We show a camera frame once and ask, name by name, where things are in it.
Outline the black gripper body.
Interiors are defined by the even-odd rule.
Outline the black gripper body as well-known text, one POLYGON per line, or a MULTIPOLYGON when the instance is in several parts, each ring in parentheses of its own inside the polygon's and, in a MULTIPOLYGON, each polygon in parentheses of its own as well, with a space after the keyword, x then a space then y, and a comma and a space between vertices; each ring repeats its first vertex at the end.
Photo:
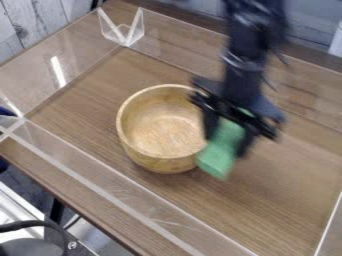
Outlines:
POLYGON ((191 82, 196 92, 190 96, 199 109, 212 109, 219 119, 236 123, 242 128, 254 126, 259 136, 274 140, 286 117, 262 91, 266 65, 263 62, 230 63, 222 80, 195 75, 191 82))

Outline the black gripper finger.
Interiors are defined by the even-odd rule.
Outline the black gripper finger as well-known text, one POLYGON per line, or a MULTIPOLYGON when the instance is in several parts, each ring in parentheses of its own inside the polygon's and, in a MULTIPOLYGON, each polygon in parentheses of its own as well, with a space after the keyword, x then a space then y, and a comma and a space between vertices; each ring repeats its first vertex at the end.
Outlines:
POLYGON ((239 140, 238 149, 236 149, 236 157, 238 158, 242 158, 246 156, 248 148, 252 146, 255 139, 259 136, 258 129, 251 125, 247 125, 243 128, 243 131, 244 131, 244 135, 243 135, 242 139, 239 140))
POLYGON ((219 115, 212 109, 203 110, 204 138, 210 139, 219 124, 219 115))

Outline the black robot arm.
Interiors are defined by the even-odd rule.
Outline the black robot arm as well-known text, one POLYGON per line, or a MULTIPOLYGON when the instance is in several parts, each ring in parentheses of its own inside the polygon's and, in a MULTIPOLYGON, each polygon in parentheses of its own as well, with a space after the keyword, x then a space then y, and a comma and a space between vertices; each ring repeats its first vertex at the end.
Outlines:
POLYGON ((224 75, 219 81, 192 78, 199 90, 192 103, 203 113, 204 138, 219 134, 219 122, 240 130, 232 140, 234 155, 246 155, 256 137, 275 139, 284 114, 263 94, 268 56, 278 52, 287 32, 283 0, 223 0, 230 38, 222 55, 224 75))

